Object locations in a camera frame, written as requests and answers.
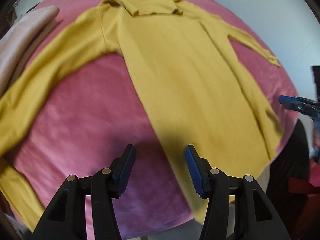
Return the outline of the yellow long-sleeve sweater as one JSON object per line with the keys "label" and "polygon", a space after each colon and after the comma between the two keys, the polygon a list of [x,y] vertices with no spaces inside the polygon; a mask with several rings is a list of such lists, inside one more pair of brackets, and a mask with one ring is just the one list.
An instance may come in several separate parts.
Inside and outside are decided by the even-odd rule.
{"label": "yellow long-sleeve sweater", "polygon": [[235,40],[277,66],[247,32],[184,0],[103,0],[65,27],[1,98],[1,154],[30,131],[53,89],[103,55],[124,58],[131,81],[195,220],[185,146],[232,176],[261,174],[283,135],[269,101],[239,61]]}

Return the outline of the folded light pink garment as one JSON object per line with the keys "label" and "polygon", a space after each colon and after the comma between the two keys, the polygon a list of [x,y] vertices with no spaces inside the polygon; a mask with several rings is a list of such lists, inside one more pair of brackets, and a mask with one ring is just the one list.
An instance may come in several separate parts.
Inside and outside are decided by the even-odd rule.
{"label": "folded light pink garment", "polygon": [[59,7],[27,13],[1,38],[1,95],[18,79],[29,58],[57,26]]}

